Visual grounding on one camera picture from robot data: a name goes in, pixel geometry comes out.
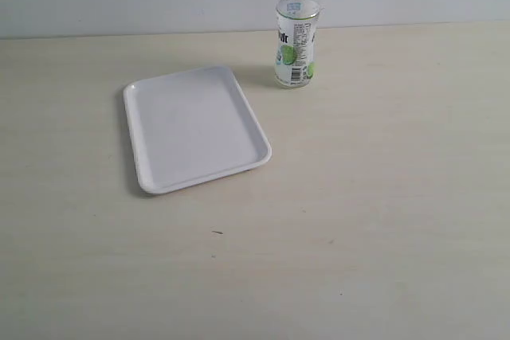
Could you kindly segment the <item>white plastic tray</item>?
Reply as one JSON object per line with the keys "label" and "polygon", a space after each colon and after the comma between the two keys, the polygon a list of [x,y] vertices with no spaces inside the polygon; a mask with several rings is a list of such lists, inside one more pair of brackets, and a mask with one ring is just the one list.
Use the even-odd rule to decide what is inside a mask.
{"label": "white plastic tray", "polygon": [[160,195],[266,164],[272,147],[233,71],[195,68],[123,90],[135,172]]}

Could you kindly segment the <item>clear plastic drink bottle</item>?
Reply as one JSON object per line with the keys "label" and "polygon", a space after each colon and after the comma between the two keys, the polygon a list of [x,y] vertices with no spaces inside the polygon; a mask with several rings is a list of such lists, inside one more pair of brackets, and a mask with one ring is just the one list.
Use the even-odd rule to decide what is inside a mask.
{"label": "clear plastic drink bottle", "polygon": [[315,71],[320,0],[278,0],[275,77],[285,88],[308,85]]}

